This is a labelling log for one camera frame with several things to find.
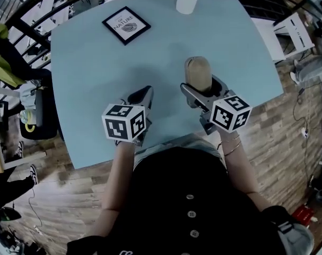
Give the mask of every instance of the bracelet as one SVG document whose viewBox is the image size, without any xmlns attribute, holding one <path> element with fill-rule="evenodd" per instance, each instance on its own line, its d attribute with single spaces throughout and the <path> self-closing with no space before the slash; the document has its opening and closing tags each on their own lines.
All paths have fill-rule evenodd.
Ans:
<svg viewBox="0 0 322 255">
<path fill-rule="evenodd" d="M 235 140 L 237 140 L 237 139 L 239 139 L 240 138 L 240 135 L 237 135 L 237 137 L 236 138 L 234 138 L 234 139 L 232 139 L 232 140 L 230 140 L 230 141 L 222 141 L 222 142 L 232 142 L 232 141 L 235 141 Z"/>
<path fill-rule="evenodd" d="M 224 156 L 226 157 L 226 156 L 228 156 L 229 154 L 232 154 L 240 145 L 241 145 L 241 143 L 242 142 L 239 142 L 238 144 L 237 144 L 237 146 L 235 146 L 234 147 L 234 149 L 233 150 L 231 150 L 228 154 L 225 154 Z"/>
</svg>

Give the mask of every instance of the framed picture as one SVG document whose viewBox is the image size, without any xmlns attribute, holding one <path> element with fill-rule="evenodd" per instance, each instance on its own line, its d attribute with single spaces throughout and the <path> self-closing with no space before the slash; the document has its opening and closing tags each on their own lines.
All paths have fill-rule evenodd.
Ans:
<svg viewBox="0 0 322 255">
<path fill-rule="evenodd" d="M 127 6 L 102 22 L 124 45 L 144 33 L 150 25 Z"/>
</svg>

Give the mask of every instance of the forearm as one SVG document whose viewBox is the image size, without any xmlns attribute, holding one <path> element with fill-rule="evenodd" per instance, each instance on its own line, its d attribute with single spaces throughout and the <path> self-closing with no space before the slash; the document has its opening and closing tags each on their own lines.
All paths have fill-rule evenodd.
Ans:
<svg viewBox="0 0 322 255">
<path fill-rule="evenodd" d="M 102 208 L 120 211 L 125 202 L 134 168 L 135 145 L 120 142 L 102 198 Z"/>
<path fill-rule="evenodd" d="M 246 194 L 258 192 L 254 168 L 247 158 L 242 143 L 238 146 L 241 142 L 238 133 L 236 131 L 227 133 L 221 130 L 220 136 L 223 152 L 226 155 L 225 164 L 233 186 Z"/>
</svg>

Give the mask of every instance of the wooden floor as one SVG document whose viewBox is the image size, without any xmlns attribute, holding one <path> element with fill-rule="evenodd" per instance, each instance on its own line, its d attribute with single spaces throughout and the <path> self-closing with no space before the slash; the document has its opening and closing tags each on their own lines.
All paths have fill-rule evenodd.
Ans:
<svg viewBox="0 0 322 255">
<path fill-rule="evenodd" d="M 292 66 L 277 69 L 284 94 L 255 107 L 247 127 L 240 134 L 255 167 L 261 193 L 273 204 L 283 205 L 292 213 L 306 201 L 306 194 L 310 191 L 307 189 L 308 178 L 319 172 L 322 94 L 320 85 L 306 89 L 301 97 L 302 104 L 296 106 L 296 118 L 305 116 L 309 125 L 310 137 L 306 144 L 301 135 L 304 120 L 293 118 L 298 88 L 289 78 Z M 10 132 L 15 133 L 15 125 L 11 127 Z M 34 187 L 35 198 L 30 199 L 42 226 L 28 203 L 33 197 L 32 190 L 15 200 L 15 209 L 22 218 L 8 224 L 25 241 L 35 240 L 51 254 L 63 254 L 66 243 L 81 237 L 98 217 L 111 162 L 75 170 L 60 138 L 28 145 L 26 143 L 26 154 L 42 149 L 47 151 L 45 159 L 35 162 L 40 183 Z M 27 177 L 29 166 L 18 167 L 11 180 Z M 311 226 L 316 246 L 322 240 L 322 218 L 319 219 L 319 223 Z M 33 229 L 34 225 L 39 227 L 43 236 Z"/>
</svg>

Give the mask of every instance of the button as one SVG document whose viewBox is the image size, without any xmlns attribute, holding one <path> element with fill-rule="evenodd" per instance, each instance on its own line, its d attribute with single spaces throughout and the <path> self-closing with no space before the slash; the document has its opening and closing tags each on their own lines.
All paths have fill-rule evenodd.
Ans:
<svg viewBox="0 0 322 255">
<path fill-rule="evenodd" d="M 195 218 L 195 217 L 196 217 L 196 213 L 195 213 L 193 210 L 190 210 L 190 211 L 188 212 L 188 216 L 189 216 L 190 218 Z"/>
<path fill-rule="evenodd" d="M 196 230 L 192 230 L 192 231 L 190 232 L 190 235 L 191 235 L 191 237 L 193 237 L 193 238 L 197 238 L 197 237 L 199 236 L 199 232 L 198 232 L 198 231 L 196 231 Z"/>
</svg>

